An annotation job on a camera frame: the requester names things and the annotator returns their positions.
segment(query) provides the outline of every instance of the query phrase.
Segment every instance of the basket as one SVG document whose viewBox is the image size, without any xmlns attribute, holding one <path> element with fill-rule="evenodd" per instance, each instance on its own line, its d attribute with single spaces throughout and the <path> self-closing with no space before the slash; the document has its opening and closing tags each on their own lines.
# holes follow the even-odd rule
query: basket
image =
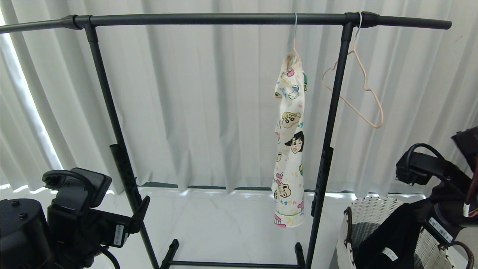
<svg viewBox="0 0 478 269">
<path fill-rule="evenodd" d="M 352 247 L 358 246 L 403 202 L 393 198 L 367 197 L 352 202 L 344 212 L 338 234 L 337 263 L 340 269 L 356 269 Z M 468 254 L 468 268 L 473 268 L 473 254 L 463 243 L 455 241 Z M 447 250 L 426 230 L 420 233 L 415 249 L 414 269 L 457 269 Z"/>
</svg>

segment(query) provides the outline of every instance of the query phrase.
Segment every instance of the black clothes rack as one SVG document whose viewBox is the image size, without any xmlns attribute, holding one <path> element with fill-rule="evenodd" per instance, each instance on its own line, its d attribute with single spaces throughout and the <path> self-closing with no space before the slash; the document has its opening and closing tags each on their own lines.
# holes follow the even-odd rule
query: black clothes rack
<svg viewBox="0 0 478 269">
<path fill-rule="evenodd" d="M 342 25 L 342 37 L 340 39 L 340 52 L 338 55 L 337 71 L 330 100 L 330 108 L 326 125 L 322 157 L 320 159 L 315 195 L 312 202 L 312 230 L 310 234 L 307 259 L 300 243 L 295 245 L 297 264 L 253 264 L 253 263 L 229 263 L 229 262 L 200 262 L 200 261 L 175 261 L 173 260 L 179 242 L 174 239 L 164 258 L 161 266 L 154 255 L 151 241 L 144 224 L 141 227 L 141 236 L 148 252 L 153 268 L 167 269 L 171 265 L 188 266 L 217 266 L 217 267 L 248 267 L 248 268 L 307 268 L 310 269 L 314 256 L 317 232 L 320 224 L 320 216 L 324 205 L 324 197 L 327 187 L 330 165 L 332 163 L 333 148 L 330 147 L 334 130 L 335 117 L 339 101 L 340 89 L 347 61 L 348 47 L 352 38 L 354 27 L 359 26 L 360 15 L 362 17 L 361 28 L 377 25 L 404 26 L 430 29 L 449 29 L 451 22 L 418 18 L 380 16 L 371 12 L 350 12 L 345 14 L 135 14 L 135 15 L 109 15 L 109 16 L 78 16 L 69 15 L 59 20 L 28 22 L 13 25 L 0 26 L 0 34 L 11 32 L 32 31 L 41 29 L 68 28 L 74 30 L 84 29 L 91 48 L 91 54 L 95 63 L 99 83 L 105 99 L 109 118 L 113 127 L 117 144 L 111 145 L 110 149 L 116 162 L 124 190 L 130 202 L 131 209 L 136 211 L 141 202 L 138 186 L 131 167 L 130 158 L 121 132 L 120 122 L 113 103 L 113 97 L 106 77 L 105 67 L 101 58 L 98 45 L 97 26 L 110 25 L 145 25 L 145 24 L 313 24 L 313 25 Z"/>
</svg>

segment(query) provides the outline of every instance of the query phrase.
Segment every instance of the curtain fold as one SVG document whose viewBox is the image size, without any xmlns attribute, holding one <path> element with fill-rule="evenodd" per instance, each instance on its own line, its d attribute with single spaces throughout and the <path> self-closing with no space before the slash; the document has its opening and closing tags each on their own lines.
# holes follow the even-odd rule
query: curtain fold
<svg viewBox="0 0 478 269">
<path fill-rule="evenodd" d="M 2 1 L 7 24 L 69 14 L 344 13 L 451 20 L 450 30 L 379 26 L 360 30 L 358 52 L 368 86 L 383 105 L 373 129 L 340 101 L 328 191 L 427 193 L 433 186 L 394 180 L 395 163 L 414 143 L 430 143 L 462 169 L 450 137 L 478 125 L 478 4 L 444 1 Z M 98 27 L 99 45 L 138 184 L 269 187 L 274 167 L 273 89 L 292 49 L 292 25 L 147 25 Z M 298 25 L 297 51 L 308 76 L 304 183 L 315 187 L 331 92 L 323 72 L 337 60 L 340 26 Z M 84 31 L 11 34 L 39 115 L 64 168 L 109 174 L 122 186 L 108 145 L 114 143 Z M 332 85 L 334 73 L 325 81 Z M 353 57 L 341 94 L 379 119 Z M 2 82 L 2 94 L 12 85 Z M 2 146 L 9 158 L 8 137 Z M 5 165 L 21 170 L 27 164 Z M 30 184 L 32 175 L 22 176 Z"/>
</svg>

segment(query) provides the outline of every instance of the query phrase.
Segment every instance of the floor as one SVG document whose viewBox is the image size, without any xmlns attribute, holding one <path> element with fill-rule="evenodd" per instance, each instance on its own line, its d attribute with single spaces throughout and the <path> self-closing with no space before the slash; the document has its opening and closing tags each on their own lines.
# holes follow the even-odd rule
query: floor
<svg viewBox="0 0 478 269">
<path fill-rule="evenodd" d="M 295 243 L 300 242 L 304 252 L 308 247 L 312 225 L 310 214 L 306 214 L 305 223 L 299 227 L 284 229 L 275 226 L 275 204 L 268 191 L 234 191 L 227 194 L 222 190 L 140 188 L 140 193 L 143 197 L 151 197 L 145 224 L 159 263 L 175 238 L 180 243 L 175 260 L 294 264 Z M 37 199 L 46 210 L 54 193 L 47 189 L 17 189 L 15 192 L 4 189 L 1 198 Z M 326 195 L 313 268 L 329 268 L 343 210 L 355 198 L 354 194 L 347 193 Z M 412 202 L 422 197 L 407 195 L 396 198 Z M 312 199 L 313 194 L 308 193 L 306 212 L 310 212 Z M 131 215 L 124 193 L 114 195 L 109 191 L 98 209 Z M 131 235 L 123 248 L 110 250 L 123 269 L 151 268 L 139 234 Z M 465 260 L 454 249 L 450 255 L 457 268 L 465 267 Z M 111 265 L 105 257 L 99 256 L 92 268 L 109 269 Z"/>
</svg>

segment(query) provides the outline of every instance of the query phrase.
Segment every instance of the vertical support pole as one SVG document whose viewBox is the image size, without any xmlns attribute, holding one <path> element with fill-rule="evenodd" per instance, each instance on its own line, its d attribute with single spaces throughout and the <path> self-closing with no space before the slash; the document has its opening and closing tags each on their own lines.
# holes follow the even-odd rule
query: vertical support pole
<svg viewBox="0 0 478 269">
<path fill-rule="evenodd" d="M 131 209 L 134 212 L 139 208 L 141 203 L 141 195 L 136 185 L 136 179 L 133 174 L 133 168 L 131 167 L 130 158 L 124 142 L 123 133 L 121 131 L 120 121 L 116 113 L 115 104 L 109 89 L 108 78 L 106 77 L 105 66 L 101 57 L 101 51 L 98 44 L 98 35 L 95 27 L 88 21 L 85 23 L 85 32 L 87 34 L 88 42 L 90 44 L 91 54 L 93 61 L 95 62 L 96 72 L 98 74 L 99 84 L 101 91 L 103 92 L 103 98 L 105 99 L 106 108 L 108 110 L 109 119 L 113 127 L 113 132 L 116 137 L 116 143 L 110 146 L 111 152 L 115 159 L 116 166 L 118 168 L 119 176 L 126 192 L 126 197 L 130 202 Z M 149 239 L 148 233 L 144 223 L 141 225 L 140 230 L 141 237 L 143 239 L 146 252 L 148 253 L 151 265 L 154 269 L 159 269 L 159 264 L 154 255 L 154 251 Z"/>
<path fill-rule="evenodd" d="M 342 29 L 342 38 L 340 44 L 340 52 L 338 54 L 337 71 L 335 73 L 334 87 L 332 91 L 332 99 L 330 101 L 329 114 L 327 119 L 326 134 L 324 137 L 324 145 L 322 147 L 322 157 L 320 159 L 319 173 L 317 175 L 317 185 L 315 186 L 315 195 L 312 202 L 312 229 L 310 232 L 309 249 L 307 251 L 307 259 L 305 268 L 310 269 L 312 259 L 314 257 L 315 243 L 317 241 L 317 233 L 319 230 L 320 217 L 322 215 L 322 207 L 324 206 L 324 198 L 326 194 L 327 180 L 332 163 L 332 154 L 334 149 L 330 147 L 332 141 L 332 133 L 334 131 L 335 117 L 337 114 L 337 106 L 340 97 L 340 89 L 342 88 L 342 80 L 344 79 L 345 63 L 347 61 L 348 46 L 352 39 L 354 23 L 348 22 Z"/>
</svg>

